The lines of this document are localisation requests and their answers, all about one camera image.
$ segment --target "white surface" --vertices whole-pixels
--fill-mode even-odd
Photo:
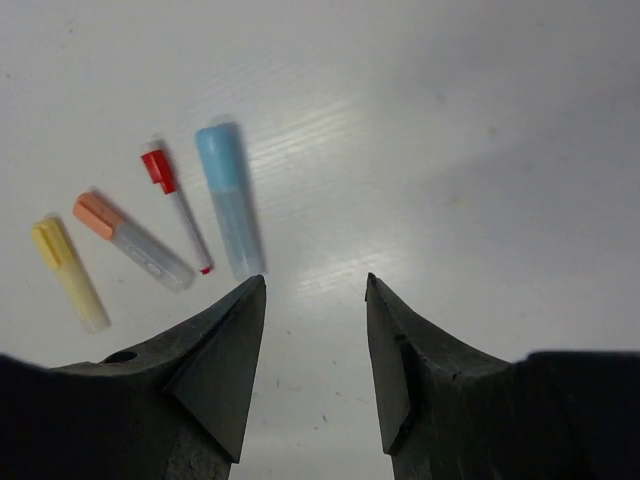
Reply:
[[[391,479],[368,271],[506,359],[638,347],[638,18],[637,0],[4,2],[1,350],[101,360],[235,285],[193,142],[231,115],[270,268],[232,479]],[[178,296],[71,215],[95,185],[193,264],[138,158],[155,133],[218,266]],[[113,321],[98,336],[29,238],[51,211]]]

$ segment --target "blue cap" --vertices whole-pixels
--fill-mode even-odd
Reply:
[[[242,152],[235,125],[225,123],[197,131],[196,146],[210,190],[241,187]]]

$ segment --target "red cap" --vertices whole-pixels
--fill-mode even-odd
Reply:
[[[176,191],[173,172],[171,171],[169,160],[167,160],[164,151],[157,149],[145,153],[142,155],[142,161],[144,162],[144,166],[147,167],[153,183],[162,185],[162,190],[164,190],[165,195]]]

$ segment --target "yellow cap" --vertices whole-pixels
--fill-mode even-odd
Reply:
[[[102,303],[59,218],[45,218],[31,229],[47,266],[55,271],[87,332],[99,332],[109,326]]]
[[[33,241],[51,270],[56,270],[75,258],[63,228],[59,219],[47,218],[31,229]]]

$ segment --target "red marker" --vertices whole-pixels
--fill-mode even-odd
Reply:
[[[206,275],[213,270],[213,260],[211,260],[207,247],[202,241],[198,227],[196,227],[184,197],[178,191],[178,185],[171,171],[167,155],[159,144],[150,144],[149,146],[151,151],[142,155],[142,161],[147,167],[153,183],[159,183],[164,194],[171,198],[180,215],[180,220],[189,234],[191,245],[196,252],[199,263],[198,269],[200,273]]]

